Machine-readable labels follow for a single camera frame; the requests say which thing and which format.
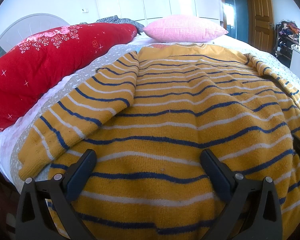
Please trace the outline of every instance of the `bed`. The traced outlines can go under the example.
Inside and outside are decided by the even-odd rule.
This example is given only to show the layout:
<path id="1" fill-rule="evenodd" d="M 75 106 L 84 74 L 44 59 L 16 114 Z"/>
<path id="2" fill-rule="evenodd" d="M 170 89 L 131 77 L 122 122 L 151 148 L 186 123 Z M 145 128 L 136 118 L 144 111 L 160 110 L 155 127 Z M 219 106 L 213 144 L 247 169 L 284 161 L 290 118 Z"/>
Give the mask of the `bed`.
<path id="1" fill-rule="evenodd" d="M 14 27 L 10 27 L 10 30 L 15 33 Z M 5 177 L 11 181 L 17 188 L 19 192 L 22 190 L 23 181 L 20 179 L 18 172 L 21 169 L 22 165 L 18 160 L 18 152 L 22 149 L 27 136 L 33 127 L 37 119 L 53 104 L 61 100 L 66 94 L 70 93 L 73 89 L 77 88 L 78 85 L 85 82 L 89 77 L 93 76 L 96 73 L 98 68 L 101 68 L 104 65 L 111 64 L 120 57 L 124 56 L 126 53 L 131 51 L 139 52 L 143 47 L 165 47 L 167 45 L 173 45 L 174 43 L 158 43 L 156 40 L 149 38 L 146 35 L 138 35 L 133 41 L 124 45 L 116 45 L 112 47 L 109 52 L 94 60 L 87 67 L 76 71 L 70 76 L 66 76 L 60 81 L 55 87 L 50 89 L 38 103 L 23 117 L 21 117 L 15 125 L 5 129 L 0 133 L 0 171 Z M 205 44 L 209 45 L 218 45 L 224 48 L 233 49 L 241 52 L 242 54 L 247 55 L 250 61 L 253 61 L 253 57 L 262 61 L 264 64 L 271 66 L 273 72 L 276 75 L 280 75 L 281 79 L 287 80 L 290 82 L 292 87 L 296 91 L 300 91 L 300 80 L 293 74 L 287 67 L 282 65 L 274 56 L 269 53 L 259 51 L 254 47 L 235 40 L 229 36 L 223 35 L 215 40 L 212 40 L 207 43 L 178 43 L 181 46 L 187 47 L 202 47 Z M 46 180 L 48 179 L 48 174 L 51 165 L 48 164 L 35 178 L 36 180 Z"/>

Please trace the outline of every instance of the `white headboard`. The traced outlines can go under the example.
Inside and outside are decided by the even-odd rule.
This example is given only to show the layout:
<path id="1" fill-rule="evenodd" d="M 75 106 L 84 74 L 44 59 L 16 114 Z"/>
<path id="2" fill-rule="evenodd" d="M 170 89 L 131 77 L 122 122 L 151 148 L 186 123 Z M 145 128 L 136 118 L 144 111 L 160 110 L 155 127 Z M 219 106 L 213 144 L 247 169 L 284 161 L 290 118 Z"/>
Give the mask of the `white headboard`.
<path id="1" fill-rule="evenodd" d="M 22 17 L 11 24 L 0 35 L 0 46 L 8 52 L 25 38 L 51 28 L 67 26 L 65 20 L 47 13 L 36 13 Z"/>

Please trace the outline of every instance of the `white stripe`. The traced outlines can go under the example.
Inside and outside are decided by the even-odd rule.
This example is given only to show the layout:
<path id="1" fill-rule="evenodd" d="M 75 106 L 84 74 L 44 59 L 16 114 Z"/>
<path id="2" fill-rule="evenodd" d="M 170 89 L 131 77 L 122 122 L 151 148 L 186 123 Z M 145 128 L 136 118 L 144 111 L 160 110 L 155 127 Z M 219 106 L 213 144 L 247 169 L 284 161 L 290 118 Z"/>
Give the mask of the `white stripe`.
<path id="1" fill-rule="evenodd" d="M 276 180 L 274 180 L 274 184 L 277 185 L 279 182 L 287 179 L 287 178 L 290 178 L 291 177 L 291 174 L 293 172 L 296 172 L 296 169 L 295 168 L 292 168 L 291 171 L 283 174 L 280 178 L 277 178 Z"/>
<path id="2" fill-rule="evenodd" d="M 189 77 L 193 77 L 193 76 L 198 75 L 198 74 L 206 74 L 206 73 L 200 71 L 200 72 L 191 74 L 191 75 L 189 75 L 189 76 L 169 76 L 169 77 L 162 77 L 162 76 L 159 76 L 159 77 L 141 78 L 141 79 L 138 80 L 138 82 L 143 81 L 143 80 L 160 79 L 160 78 L 163 78 L 163 79 L 170 79 L 170 78 L 189 78 Z M 210 79 L 218 79 L 218 78 L 223 78 L 223 77 L 231 77 L 231 76 L 229 76 L 229 75 L 224 75 L 224 76 L 209 77 L 209 78 L 210 78 Z M 261 80 L 261 78 L 236 78 L 236 80 Z"/>
<path id="3" fill-rule="evenodd" d="M 206 193 L 203 195 L 195 196 L 188 200 L 169 200 L 169 199 L 146 199 L 146 198 L 130 198 L 130 197 L 115 197 L 109 195 L 102 195 L 88 191 L 82 191 L 81 195 L 90 197 L 97 200 L 112 202 L 112 203 L 122 203 L 122 204 L 143 204 L 150 206 L 162 206 L 162 207 L 183 207 L 188 206 L 196 202 L 205 201 L 214 198 L 213 192 Z"/>
<path id="4" fill-rule="evenodd" d="M 133 61 L 130 61 L 130 60 L 128 60 L 127 58 L 126 58 L 126 56 L 122 56 L 126 61 L 128 61 L 128 62 L 130 62 L 130 63 L 132 63 L 132 64 L 139 64 L 139 62 L 133 62 Z"/>
<path id="5" fill-rule="evenodd" d="M 131 78 L 133 78 L 133 80 L 136 80 L 136 77 L 133 77 L 133 76 L 124 76 L 122 78 L 111 78 L 111 77 L 108 77 L 107 75 L 103 74 L 101 71 L 98 71 L 98 74 L 100 74 L 101 76 L 104 76 L 107 79 L 111 79 L 111 80 L 122 80 L 122 79 L 125 79 L 128 77 L 131 77 Z"/>
<path id="6" fill-rule="evenodd" d="M 123 68 L 120 68 L 118 66 L 116 66 L 115 64 L 111 64 L 111 66 L 117 68 L 117 69 L 120 69 L 120 70 L 123 70 L 123 71 L 127 71 L 128 69 L 123 69 Z M 138 71 L 138 68 L 137 67 L 130 67 L 129 69 L 135 69 L 136 71 Z"/>
<path id="7" fill-rule="evenodd" d="M 162 103 L 154 103 L 154 104 L 134 104 L 134 106 L 165 106 L 165 105 L 168 105 L 170 103 L 180 103 L 180 102 L 188 102 L 188 103 L 196 106 L 196 105 L 202 104 L 203 102 L 205 102 L 206 100 L 208 100 L 209 98 L 211 98 L 213 96 L 229 96 L 229 97 L 232 97 L 231 95 L 226 94 L 226 93 L 212 93 L 212 94 L 209 94 L 208 96 L 206 96 L 203 100 L 200 100 L 198 102 L 193 102 L 189 99 L 179 99 L 179 100 L 170 100 L 170 101 L 166 101 L 166 102 L 162 102 Z M 276 98 L 273 95 L 265 95 L 265 96 L 255 95 L 255 96 L 252 96 L 251 98 L 249 98 L 247 100 L 238 101 L 238 102 L 240 102 L 241 104 L 244 104 L 244 103 L 252 101 L 255 98 L 267 98 L 267 97 Z"/>
<path id="8" fill-rule="evenodd" d="M 63 121 L 63 120 L 60 118 L 60 116 L 57 115 L 57 113 L 55 113 L 51 108 L 49 108 L 49 111 L 50 111 L 50 112 L 58 119 L 58 121 L 61 122 L 64 126 L 66 126 L 66 127 L 70 128 L 70 129 L 74 130 L 74 131 L 77 133 L 77 135 L 79 135 L 79 137 L 80 137 L 81 139 L 84 139 L 84 138 L 85 138 L 84 134 L 80 131 L 80 129 L 79 129 L 78 127 L 72 126 L 71 124 L 69 124 L 69 123 Z"/>
<path id="9" fill-rule="evenodd" d="M 235 158 L 235 157 L 244 155 L 244 154 L 246 154 L 246 153 L 248 153 L 250 151 L 253 151 L 253 150 L 256 150 L 256 149 L 260 149 L 260 148 L 270 149 L 270 148 L 274 147 L 275 145 L 277 145 L 278 143 L 280 143 L 281 141 L 283 141 L 283 140 L 285 140 L 287 138 L 292 139 L 292 137 L 291 137 L 290 134 L 286 134 L 286 135 L 282 136 L 281 138 L 279 138 L 278 140 L 276 140 L 272 144 L 257 143 L 257 144 L 254 144 L 254 145 L 248 147 L 248 148 L 242 149 L 242 150 L 240 150 L 238 152 L 227 154 L 227 155 L 219 158 L 219 161 L 224 161 L 224 160 L 227 160 L 227 159 L 230 159 L 230 158 Z"/>
<path id="10" fill-rule="evenodd" d="M 92 110 L 92 111 L 109 111 L 111 114 L 113 115 L 116 115 L 117 112 L 113 109 L 113 108 L 94 108 L 92 106 L 88 106 L 88 105 L 83 105 L 83 104 L 79 104 L 77 101 L 75 101 L 69 94 L 66 95 L 72 103 L 74 103 L 76 106 L 82 106 L 84 108 L 87 108 L 89 110 Z"/>
<path id="11" fill-rule="evenodd" d="M 278 102 L 289 102 L 291 99 L 290 98 L 287 98 L 287 99 L 280 99 L 278 100 Z"/>
<path id="12" fill-rule="evenodd" d="M 298 119 L 299 117 L 300 117 L 300 114 L 299 115 L 295 115 L 293 117 L 290 117 L 288 120 L 286 120 L 286 122 L 290 122 L 291 120 Z"/>
<path id="13" fill-rule="evenodd" d="M 230 71 L 230 70 L 235 70 L 235 71 L 241 71 L 241 72 L 248 72 L 248 73 L 256 73 L 256 71 L 253 71 L 253 70 L 238 70 L 237 68 L 223 68 L 223 69 L 219 69 L 217 67 L 207 67 L 207 68 L 200 68 L 196 65 L 190 65 L 188 67 L 182 67 L 182 68 L 178 68 L 178 67 L 173 67 L 173 68 L 147 68 L 146 70 L 143 70 L 143 71 L 139 71 L 139 74 L 143 74 L 143 73 L 146 73 L 148 72 L 149 70 L 184 70 L 184 69 L 187 69 L 187 68 L 192 68 L 192 67 L 196 67 L 197 69 L 201 69 L 201 70 L 209 70 L 209 69 L 217 69 L 217 70 L 220 70 L 220 71 Z"/>
<path id="14" fill-rule="evenodd" d="M 73 151 L 73 150 L 67 150 L 67 153 L 70 153 L 72 155 L 79 156 L 79 157 L 82 156 L 82 153 L 79 153 L 79 152 L 76 152 L 76 151 Z"/>
<path id="15" fill-rule="evenodd" d="M 154 61 L 170 61 L 170 62 L 198 62 L 198 61 L 202 61 L 202 62 L 208 62 L 210 64 L 215 64 L 215 65 L 231 65 L 231 66 L 240 66 L 240 67 L 248 67 L 247 65 L 244 65 L 244 64 L 237 64 L 237 63 L 234 63 L 234 62 L 211 62 L 211 61 L 208 61 L 208 60 L 203 60 L 201 58 L 199 58 L 198 60 L 178 60 L 178 59 L 154 59 L 154 60 L 150 60 L 142 65 L 140 65 L 140 68 L 144 67 L 145 65 L 149 64 L 149 63 L 152 63 Z"/>
<path id="16" fill-rule="evenodd" d="M 189 86 L 173 86 L 173 87 L 166 87 L 166 88 L 148 88 L 148 89 L 136 89 L 136 91 L 159 91 L 159 90 L 167 90 L 167 89 L 177 89 L 177 88 L 185 88 L 185 89 L 194 89 L 200 86 L 203 82 L 210 81 L 209 79 L 203 79 L 193 87 Z"/>
<path id="17" fill-rule="evenodd" d="M 44 148 L 46 149 L 46 154 L 49 157 L 50 160 L 54 160 L 54 157 L 51 155 L 50 150 L 49 150 L 49 146 L 46 142 L 46 139 L 44 138 L 44 136 L 42 135 L 42 133 L 39 131 L 39 129 L 33 125 L 33 129 L 39 134 L 40 138 L 41 138 L 41 143 L 44 146 Z"/>
<path id="18" fill-rule="evenodd" d="M 135 124 L 135 125 L 114 125 L 114 126 L 103 125 L 101 127 L 101 129 L 112 130 L 112 129 L 157 128 L 157 127 L 163 127 L 163 126 L 175 126 L 175 127 L 188 127 L 188 128 L 194 129 L 194 130 L 201 131 L 201 130 L 204 130 L 204 129 L 207 129 L 209 127 L 216 126 L 216 125 L 219 125 L 219 124 L 225 124 L 225 123 L 233 122 L 233 121 L 235 121 L 237 119 L 240 119 L 240 118 L 242 118 L 244 116 L 251 116 L 252 118 L 261 120 L 263 122 L 268 122 L 273 117 L 279 116 L 279 115 L 283 115 L 283 113 L 282 112 L 277 112 L 277 113 L 272 114 L 268 118 L 262 119 L 262 118 L 260 118 L 260 117 L 258 117 L 256 115 L 253 115 L 253 114 L 251 114 L 249 112 L 245 112 L 245 113 L 238 114 L 235 117 L 232 117 L 232 118 L 229 118 L 229 119 L 223 119 L 223 120 L 218 120 L 218 121 L 210 122 L 210 123 L 207 123 L 207 124 L 202 125 L 200 127 L 196 127 L 195 125 L 192 125 L 192 124 L 189 124 L 189 123 L 164 122 L 164 123 L 158 123 L 158 124 Z"/>
<path id="19" fill-rule="evenodd" d="M 162 156 L 162 155 L 148 154 L 148 153 L 143 153 L 143 152 L 134 152 L 134 151 L 112 153 L 112 154 L 103 156 L 101 158 L 98 158 L 98 162 L 104 162 L 104 161 L 122 158 L 122 157 L 126 157 L 126 156 L 141 156 L 141 157 L 150 158 L 150 159 L 159 160 L 159 161 L 182 163 L 182 164 L 186 164 L 186 165 L 199 166 L 199 167 L 201 166 L 200 163 L 195 162 L 195 161 L 172 158 L 172 157 Z"/>
<path id="20" fill-rule="evenodd" d="M 128 93 L 130 93 L 130 95 L 134 96 L 134 94 L 129 89 L 120 89 L 120 90 L 114 90 L 114 91 L 101 91 L 101 90 L 97 90 L 94 87 L 90 86 L 87 82 L 84 82 L 84 84 L 88 88 L 90 88 L 91 90 L 93 90 L 93 91 L 95 91 L 97 93 L 101 93 L 101 94 L 112 94 L 112 93 L 128 92 Z"/>

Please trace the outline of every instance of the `white bedsheet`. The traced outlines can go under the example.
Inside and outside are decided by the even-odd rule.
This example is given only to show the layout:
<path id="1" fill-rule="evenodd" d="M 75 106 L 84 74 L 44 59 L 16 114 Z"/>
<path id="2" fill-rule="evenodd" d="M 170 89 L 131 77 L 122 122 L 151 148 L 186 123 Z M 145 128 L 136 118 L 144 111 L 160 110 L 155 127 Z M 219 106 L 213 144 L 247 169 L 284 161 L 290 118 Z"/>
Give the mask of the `white bedsheet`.
<path id="1" fill-rule="evenodd" d="M 158 43 L 158 41 L 146 35 L 138 35 L 128 44 L 149 45 L 152 43 Z M 226 35 L 223 35 L 213 41 L 207 42 L 207 44 L 215 44 L 227 48 L 233 48 L 242 51 L 243 53 L 247 50 L 260 53 L 258 49 L 248 45 L 247 43 L 233 39 Z M 60 81 L 55 87 L 44 94 L 42 98 L 28 111 L 28 113 L 26 113 L 25 116 L 20 117 L 14 125 L 10 126 L 0 133 L 0 171 L 10 181 L 12 181 L 10 174 L 10 157 L 17 140 L 29 126 L 29 124 L 32 122 L 32 120 L 35 118 L 35 116 L 37 115 L 41 107 L 47 102 L 47 100 L 53 97 L 59 90 L 61 90 L 74 75 L 76 74 L 64 77 L 62 81 Z"/>

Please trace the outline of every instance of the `blue stripe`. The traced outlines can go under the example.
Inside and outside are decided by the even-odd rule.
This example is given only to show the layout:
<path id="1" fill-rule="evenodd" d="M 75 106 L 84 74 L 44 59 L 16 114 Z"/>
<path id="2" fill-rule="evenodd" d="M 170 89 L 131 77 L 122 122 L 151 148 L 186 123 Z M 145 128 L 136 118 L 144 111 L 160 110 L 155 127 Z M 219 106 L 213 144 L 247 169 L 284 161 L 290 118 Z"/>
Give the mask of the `blue stripe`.
<path id="1" fill-rule="evenodd" d="M 282 108 L 281 110 L 282 110 L 282 112 L 287 112 L 287 111 L 289 111 L 292 108 L 298 109 L 295 105 L 291 105 L 288 108 Z"/>
<path id="2" fill-rule="evenodd" d="M 209 76 L 203 75 L 203 76 L 200 76 L 200 77 L 195 77 L 195 78 L 189 79 L 189 80 L 187 80 L 187 81 L 161 81 L 161 82 L 148 82 L 148 83 L 138 84 L 138 85 L 136 85 L 136 86 L 138 87 L 138 86 L 144 86 L 144 85 L 168 84 L 168 83 L 190 83 L 192 80 L 195 80 L 195 79 L 198 79 L 198 78 L 202 78 L 202 77 L 209 77 Z"/>
<path id="3" fill-rule="evenodd" d="M 291 131 L 291 133 L 296 133 L 296 132 L 298 132 L 298 131 L 300 131 L 300 127 L 295 128 L 294 130 Z"/>
<path id="4" fill-rule="evenodd" d="M 120 61 L 120 60 L 116 60 L 116 61 L 118 61 L 120 64 L 122 64 L 122 65 L 124 65 L 124 66 L 126 66 L 126 67 L 139 67 L 138 65 L 126 65 L 125 63 L 123 63 L 122 61 Z"/>
<path id="5" fill-rule="evenodd" d="M 242 173 L 243 175 L 249 175 L 249 174 L 261 171 L 265 168 L 270 167 L 272 164 L 276 163 L 277 161 L 281 160 L 282 158 L 284 158 L 285 156 L 288 156 L 290 154 L 293 154 L 292 149 L 286 150 L 283 153 L 281 153 L 281 154 L 277 155 L 276 157 L 274 157 L 273 159 L 271 159 L 271 160 L 269 160 L 265 163 L 262 163 L 262 164 L 260 164 L 256 167 L 249 168 L 249 169 L 244 170 L 244 171 L 238 171 L 238 172 Z"/>
<path id="6" fill-rule="evenodd" d="M 113 71 L 113 70 L 111 70 L 110 68 L 108 68 L 108 67 L 103 67 L 103 68 L 98 68 L 97 70 L 99 71 L 99 70 L 101 70 L 101 69 L 106 69 L 106 70 L 108 70 L 109 72 L 111 72 L 111 73 L 113 73 L 113 74 L 115 74 L 115 75 L 117 75 L 117 76 L 120 76 L 120 75 L 124 75 L 124 74 L 127 74 L 127 73 L 134 73 L 136 76 L 138 76 L 138 74 L 136 73 L 136 72 L 134 72 L 134 71 L 127 71 L 127 72 L 124 72 L 124 73 L 117 73 L 116 71 Z"/>
<path id="7" fill-rule="evenodd" d="M 237 81 L 236 79 L 228 80 L 228 81 L 221 81 L 221 82 L 215 82 L 215 84 L 225 84 L 225 83 L 232 83 L 234 81 Z"/>
<path id="8" fill-rule="evenodd" d="M 167 114 L 167 113 L 172 113 L 172 114 L 184 114 L 184 113 L 188 113 L 188 114 L 192 114 L 196 117 L 199 117 L 201 115 L 204 115 L 206 114 L 207 112 L 209 111 L 212 111 L 214 109 L 217 109 L 217 108 L 222 108 L 222 107 L 227 107 L 227 106 L 231 106 L 231 105 L 235 105 L 235 104 L 238 104 L 238 105 L 241 105 L 253 112 L 258 112 L 260 111 L 261 109 L 267 107 L 267 106 L 272 106 L 272 105 L 279 105 L 277 102 L 269 102 L 269 103 L 265 103 L 265 104 L 262 104 L 260 105 L 259 107 L 257 107 L 256 109 L 250 109 L 248 108 L 247 106 L 239 103 L 238 101 L 229 101 L 229 102 L 225 102 L 225 103 L 219 103 L 219 104 L 216 104 L 216 105 L 213 105 L 213 106 L 210 106 L 209 108 L 199 112 L 199 113 L 195 113 L 194 111 L 192 110 L 189 110 L 189 109 L 180 109 L 180 110 L 174 110 L 174 109 L 167 109 L 167 110 L 164 110 L 164 111 L 161 111 L 161 112 L 157 112 L 157 113 L 147 113 L 147 114 L 142 114 L 142 113 L 138 113 L 138 114 L 125 114 L 125 113 L 120 113 L 120 114 L 117 114 L 116 116 L 117 117 L 120 117 L 120 116 L 123 116 L 123 117 L 147 117 L 147 116 L 159 116 L 159 115 L 163 115 L 163 114 Z"/>
<path id="9" fill-rule="evenodd" d="M 257 62 L 256 62 L 256 66 L 257 66 L 257 65 L 258 65 L 258 63 L 260 63 L 260 62 L 264 63 L 263 61 L 259 60 L 259 61 L 257 61 Z"/>
<path id="10" fill-rule="evenodd" d="M 245 81 L 245 82 L 242 82 L 242 84 L 253 83 L 253 82 L 260 82 L 260 81 L 264 81 L 264 82 L 272 82 L 271 80 L 260 79 L 260 80 L 254 80 L 254 81 Z"/>
<path id="11" fill-rule="evenodd" d="M 294 190 L 296 187 L 300 186 L 300 180 L 297 183 L 292 184 L 289 188 L 288 188 L 288 193 L 292 190 Z M 280 205 L 282 205 L 284 202 L 286 201 L 286 197 L 280 198 L 279 199 L 279 203 Z"/>
<path id="12" fill-rule="evenodd" d="M 136 87 L 136 85 L 130 81 L 125 81 L 125 82 L 122 82 L 122 83 L 118 83 L 118 84 L 112 84 L 112 83 L 103 83 L 101 81 L 99 81 L 98 79 L 96 79 L 94 76 L 92 77 L 92 79 L 99 83 L 100 85 L 103 85 L 103 86 L 120 86 L 120 85 L 123 85 L 123 84 L 130 84 L 132 85 L 133 87 Z"/>
<path id="13" fill-rule="evenodd" d="M 263 69 L 263 72 L 262 72 L 263 75 L 265 74 L 265 71 L 266 71 L 268 68 L 270 68 L 270 67 L 265 67 L 265 68 Z"/>
<path id="14" fill-rule="evenodd" d="M 189 56 L 206 57 L 208 59 L 212 59 L 212 60 L 216 60 L 216 61 L 220 61 L 220 62 L 234 62 L 234 63 L 239 63 L 239 64 L 242 64 L 242 65 L 248 65 L 248 63 L 249 63 L 249 59 L 248 59 L 248 61 L 246 63 L 242 63 L 242 62 L 235 61 L 235 60 L 221 60 L 221 59 L 216 59 L 216 58 L 208 57 L 206 55 L 201 55 L 201 54 L 195 54 L 195 55 L 171 55 L 169 57 L 189 57 Z"/>
<path id="15" fill-rule="evenodd" d="M 53 211 L 56 212 L 56 208 L 54 207 L 53 203 L 51 201 L 48 201 L 48 207 L 50 207 Z M 78 213 L 78 216 L 81 220 L 90 221 L 94 223 L 98 223 L 101 225 L 105 225 L 108 227 L 114 227 L 114 228 L 121 228 L 121 229 L 155 229 L 158 235 L 176 235 L 176 234 L 184 234 L 193 232 L 201 227 L 211 227 L 217 219 L 211 219 L 211 220 L 201 220 L 198 223 L 191 224 L 191 225 L 185 225 L 185 226 L 179 226 L 179 227 L 173 227 L 173 228 L 158 228 L 155 223 L 153 222 L 118 222 L 118 221 L 111 221 L 102 219 L 99 217 Z M 242 213 L 239 216 L 239 220 L 245 219 L 247 217 L 248 213 Z"/>
<path id="16" fill-rule="evenodd" d="M 51 168 L 53 169 L 62 169 L 62 170 L 67 170 L 69 167 L 63 164 L 57 164 L 57 163 L 51 163 Z"/>
<path id="17" fill-rule="evenodd" d="M 90 97 L 90 96 L 86 95 L 85 93 L 83 93 L 79 88 L 75 88 L 74 90 L 77 91 L 81 96 L 83 96 L 84 98 L 87 98 L 87 99 L 91 99 L 91 100 L 94 100 L 94 101 L 100 101 L 100 102 L 122 101 L 122 102 L 124 102 L 127 106 L 130 106 L 129 101 L 128 101 L 127 99 L 125 99 L 125 98 L 111 98 L 111 99 L 105 99 L 105 98 L 93 98 L 93 97 Z"/>
<path id="18" fill-rule="evenodd" d="M 291 95 L 291 96 L 294 96 L 294 95 L 296 95 L 296 94 L 298 94 L 298 93 L 299 93 L 299 90 L 297 90 L 297 92 L 294 92 L 294 93 L 291 92 L 290 95 Z"/>
<path id="19" fill-rule="evenodd" d="M 286 125 L 287 124 L 285 122 L 282 122 L 282 123 L 278 124 L 276 127 L 271 128 L 269 130 L 264 130 L 258 126 L 250 126 L 250 127 L 247 127 L 233 135 L 230 135 L 228 137 L 216 139 L 216 140 L 212 140 L 210 142 L 200 143 L 200 144 L 196 143 L 196 142 L 186 141 L 186 140 L 172 139 L 172 138 L 168 138 L 168 137 L 157 137 L 157 136 L 129 136 L 129 137 L 125 137 L 125 138 L 113 138 L 111 140 L 93 140 L 93 139 L 87 138 L 87 139 L 83 139 L 83 141 L 91 143 L 91 144 L 95 144 L 95 145 L 109 145 L 114 142 L 123 142 L 123 141 L 128 141 L 128 140 L 144 140 L 144 141 L 154 141 L 154 142 L 167 142 L 167 143 L 176 144 L 176 145 L 184 145 L 184 146 L 190 146 L 190 147 L 195 147 L 195 148 L 199 148 L 199 149 L 204 149 L 204 148 L 212 147 L 212 146 L 215 146 L 218 144 L 229 142 L 229 141 L 239 138 L 251 131 L 260 131 L 262 133 L 269 134 L 269 133 L 276 131 L 280 127 L 283 127 Z"/>
<path id="20" fill-rule="evenodd" d="M 263 92 L 266 92 L 266 91 L 272 91 L 272 92 L 274 92 L 275 94 L 284 94 L 284 92 L 282 92 L 282 91 L 275 91 L 275 90 L 273 90 L 273 89 L 266 89 L 266 90 L 262 90 L 262 91 L 256 93 L 255 95 L 259 95 L 259 94 L 261 94 L 261 93 L 263 93 Z"/>
<path id="21" fill-rule="evenodd" d="M 185 66 L 185 65 L 194 65 L 194 66 L 200 66 L 200 65 L 207 65 L 207 66 L 212 66 L 212 67 L 235 67 L 235 68 L 241 68 L 241 69 L 245 69 L 245 70 L 252 70 L 251 68 L 244 68 L 244 67 L 238 67 L 238 66 L 234 66 L 234 65 L 213 65 L 213 64 L 208 64 L 208 63 L 196 63 L 196 64 L 192 64 L 192 63 L 183 63 L 183 64 L 163 64 L 163 63 L 153 63 L 151 65 L 149 65 L 148 67 L 145 68 L 140 68 L 139 70 L 145 70 L 151 66 L 173 66 L 173 67 L 181 67 L 181 66 Z"/>
<path id="22" fill-rule="evenodd" d="M 102 123 L 98 120 L 98 119 L 95 119 L 95 118 L 90 118 L 90 117 L 85 117 L 85 116 L 82 116 L 82 115 L 80 115 L 80 114 L 78 114 L 78 113 L 74 113 L 74 112 L 72 112 L 70 109 L 68 109 L 68 108 L 66 108 L 64 105 L 63 105 L 63 103 L 61 103 L 60 101 L 58 102 L 58 104 L 59 104 L 59 106 L 61 106 L 61 108 L 63 109 L 63 110 L 65 110 L 66 112 L 68 112 L 70 115 L 73 115 L 73 116 L 75 116 L 75 117 L 77 117 L 77 118 L 79 118 L 79 119 L 81 119 L 81 120 L 86 120 L 86 121 L 88 121 L 88 122 L 93 122 L 93 123 L 95 123 L 97 126 L 101 126 L 102 125 Z"/>
<path id="23" fill-rule="evenodd" d="M 185 71 L 185 72 L 181 72 L 181 71 L 172 71 L 172 72 L 161 72 L 161 73 L 146 73 L 146 74 L 140 75 L 140 76 L 138 76 L 138 77 L 143 77 L 143 76 L 146 76 L 146 75 L 161 75 L 161 74 L 174 74 L 174 73 L 187 74 L 187 73 L 190 73 L 190 72 L 193 72 L 193 71 L 196 71 L 196 70 L 202 70 L 202 69 L 200 69 L 200 68 L 194 68 L 194 69 L 192 69 L 192 70 L 188 70 L 188 71 Z M 237 74 L 237 75 L 240 75 L 240 76 L 253 76 L 253 77 L 259 77 L 258 75 L 253 75 L 253 74 L 241 74 L 241 73 L 237 73 L 237 72 L 233 72 L 233 73 L 227 73 L 227 72 L 224 72 L 224 71 L 206 72 L 206 74 L 218 74 L 218 73 L 224 73 L 224 74 L 227 74 L 227 75 L 234 75 L 234 74 Z"/>
<path id="24" fill-rule="evenodd" d="M 130 174 L 123 174 L 123 173 L 109 174 L 109 173 L 93 172 L 91 176 L 104 178 L 104 179 L 162 179 L 177 184 L 189 184 L 192 182 L 199 181 L 201 179 L 208 178 L 207 175 L 200 175 L 195 178 L 180 179 L 166 174 L 155 173 L 155 172 L 136 172 Z"/>
<path id="25" fill-rule="evenodd" d="M 130 52 L 128 52 L 128 54 L 136 61 L 138 61 Z"/>
<path id="26" fill-rule="evenodd" d="M 63 137 L 61 136 L 61 133 L 60 133 L 58 130 L 54 129 L 54 128 L 51 126 L 51 124 L 47 121 L 47 119 L 45 119 L 43 116 L 40 116 L 40 119 L 46 124 L 46 126 L 48 126 L 48 128 L 49 128 L 51 131 L 53 131 L 53 132 L 56 134 L 56 136 L 57 136 L 57 138 L 58 138 L 58 141 L 59 141 L 59 143 L 61 144 L 61 146 L 62 146 L 64 149 L 68 150 L 70 147 L 65 143 Z"/>
<path id="27" fill-rule="evenodd" d="M 292 184 L 289 188 L 288 188 L 288 192 L 294 190 L 296 187 L 300 186 L 300 180 L 297 183 Z"/>

